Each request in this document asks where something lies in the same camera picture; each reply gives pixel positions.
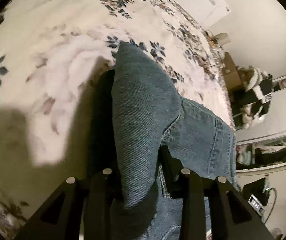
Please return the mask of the white wardrobe with clothes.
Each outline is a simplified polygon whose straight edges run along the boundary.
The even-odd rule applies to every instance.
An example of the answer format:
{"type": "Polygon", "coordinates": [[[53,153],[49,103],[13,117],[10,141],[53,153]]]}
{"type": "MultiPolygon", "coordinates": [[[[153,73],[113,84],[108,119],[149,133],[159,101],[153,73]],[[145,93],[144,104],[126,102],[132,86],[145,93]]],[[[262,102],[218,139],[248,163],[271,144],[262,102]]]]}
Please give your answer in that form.
{"type": "Polygon", "coordinates": [[[236,131],[238,172],[286,164],[286,75],[272,84],[274,91],[264,120],[236,131]]]}

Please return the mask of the floral white bed blanket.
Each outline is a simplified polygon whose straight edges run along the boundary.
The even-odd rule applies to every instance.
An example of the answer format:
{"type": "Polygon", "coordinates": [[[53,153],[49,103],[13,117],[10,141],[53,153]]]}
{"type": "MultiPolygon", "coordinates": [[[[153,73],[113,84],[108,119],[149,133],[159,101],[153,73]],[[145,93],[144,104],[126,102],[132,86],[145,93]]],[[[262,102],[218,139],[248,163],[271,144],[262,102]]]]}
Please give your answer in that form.
{"type": "Polygon", "coordinates": [[[0,234],[14,239],[67,177],[83,178],[91,101],[120,42],[232,126],[219,54],[174,0],[7,0],[0,11],[0,234]]]}

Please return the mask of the white cylindrical lamp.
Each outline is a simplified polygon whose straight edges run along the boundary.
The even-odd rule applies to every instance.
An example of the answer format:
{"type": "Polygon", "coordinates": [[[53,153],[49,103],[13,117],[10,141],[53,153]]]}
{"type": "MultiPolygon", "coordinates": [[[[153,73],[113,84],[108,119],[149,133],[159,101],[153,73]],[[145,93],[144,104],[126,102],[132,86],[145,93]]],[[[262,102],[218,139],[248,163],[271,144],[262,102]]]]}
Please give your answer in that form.
{"type": "Polygon", "coordinates": [[[231,42],[231,39],[227,33],[220,33],[215,36],[215,40],[219,46],[223,46],[231,42]]]}

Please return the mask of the clothes pile on chair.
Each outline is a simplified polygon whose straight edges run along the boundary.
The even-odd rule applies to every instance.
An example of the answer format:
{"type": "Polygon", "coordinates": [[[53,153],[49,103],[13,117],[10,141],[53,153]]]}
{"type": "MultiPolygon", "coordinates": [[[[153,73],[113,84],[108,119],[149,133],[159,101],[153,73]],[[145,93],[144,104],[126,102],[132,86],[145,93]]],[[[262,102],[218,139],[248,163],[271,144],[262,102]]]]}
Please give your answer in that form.
{"type": "Polygon", "coordinates": [[[240,88],[232,91],[232,112],[236,130],[250,129],[267,116],[274,91],[272,75],[259,68],[239,68],[240,88]]]}

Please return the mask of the tall brown cardboard box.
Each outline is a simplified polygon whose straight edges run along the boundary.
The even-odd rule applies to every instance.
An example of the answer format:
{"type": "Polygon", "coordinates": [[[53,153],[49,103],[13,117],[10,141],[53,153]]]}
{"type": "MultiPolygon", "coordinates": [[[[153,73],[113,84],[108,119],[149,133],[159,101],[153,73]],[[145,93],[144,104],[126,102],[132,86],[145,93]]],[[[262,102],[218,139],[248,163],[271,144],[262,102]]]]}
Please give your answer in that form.
{"type": "Polygon", "coordinates": [[[222,70],[227,90],[230,92],[242,85],[236,64],[229,52],[224,53],[224,68],[222,70]]]}

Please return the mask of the light blue denim jeans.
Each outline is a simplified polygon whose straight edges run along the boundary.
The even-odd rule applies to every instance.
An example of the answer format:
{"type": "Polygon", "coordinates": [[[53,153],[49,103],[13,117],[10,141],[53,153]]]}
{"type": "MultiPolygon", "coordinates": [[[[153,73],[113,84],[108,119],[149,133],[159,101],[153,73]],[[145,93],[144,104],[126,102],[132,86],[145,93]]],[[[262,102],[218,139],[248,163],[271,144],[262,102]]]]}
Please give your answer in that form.
{"type": "Polygon", "coordinates": [[[123,42],[116,53],[113,127],[123,197],[112,209],[113,239],[178,239],[182,200],[167,192],[158,150],[201,177],[236,185],[236,137],[221,118],[182,97],[163,69],[123,42]]]}

